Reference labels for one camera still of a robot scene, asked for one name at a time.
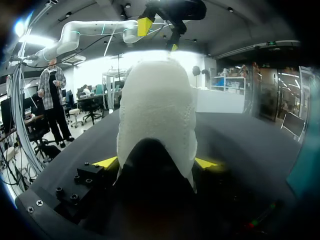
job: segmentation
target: black pants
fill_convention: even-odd
[[[45,114],[48,119],[52,134],[54,136],[54,140],[56,142],[60,142],[63,139],[66,140],[71,136],[68,128],[68,124],[65,118],[64,109],[61,105],[54,106],[52,109],[49,109],[49,110],[45,110]],[[63,138],[60,135],[60,131],[57,123],[59,124]]]

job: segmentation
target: plaid shirt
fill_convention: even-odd
[[[62,71],[62,69],[58,66],[56,68],[56,74],[55,74],[55,79],[57,81],[60,81],[60,86],[57,86],[58,90],[58,95],[60,99],[60,104],[63,104],[62,101],[62,90],[66,86],[66,77]],[[42,98],[43,100],[43,105],[45,110],[53,109],[54,108],[54,102],[52,101],[51,93],[50,93],[50,84],[49,84],[49,79],[50,79],[50,73],[48,68],[43,70],[43,72],[40,75],[40,81],[39,81],[39,86],[38,90],[43,90],[44,91],[44,96]]]

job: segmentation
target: door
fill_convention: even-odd
[[[300,82],[301,82],[301,104],[299,108],[299,117],[304,120],[307,125],[310,104],[310,82],[314,75],[307,68],[300,66]]]

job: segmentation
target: yellow marker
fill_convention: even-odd
[[[195,158],[196,162],[203,168],[203,169],[206,169],[206,168],[209,168],[211,166],[218,166],[218,164],[215,164],[213,162],[209,162],[209,161],[205,161],[205,160],[202,160],[200,158]]]
[[[153,23],[154,22],[147,17],[138,19],[138,37],[146,36]]]
[[[92,165],[99,165],[101,167],[104,167],[105,169],[108,168],[118,157],[114,156],[109,159],[98,161],[96,163],[92,163]]]
[[[174,52],[178,49],[178,45],[177,44],[173,44],[171,51]]]

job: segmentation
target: black table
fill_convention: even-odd
[[[18,201],[27,207],[30,199],[37,198],[34,191],[40,188],[54,196],[56,187],[72,181],[70,176],[85,162],[96,163],[117,156],[119,123],[116,110],[84,132],[43,170]],[[286,178],[300,149],[297,142],[275,126],[245,114],[197,113],[195,133],[197,157],[225,162],[248,188],[270,199],[282,200],[285,207],[273,224],[278,225],[288,217],[296,198]]]

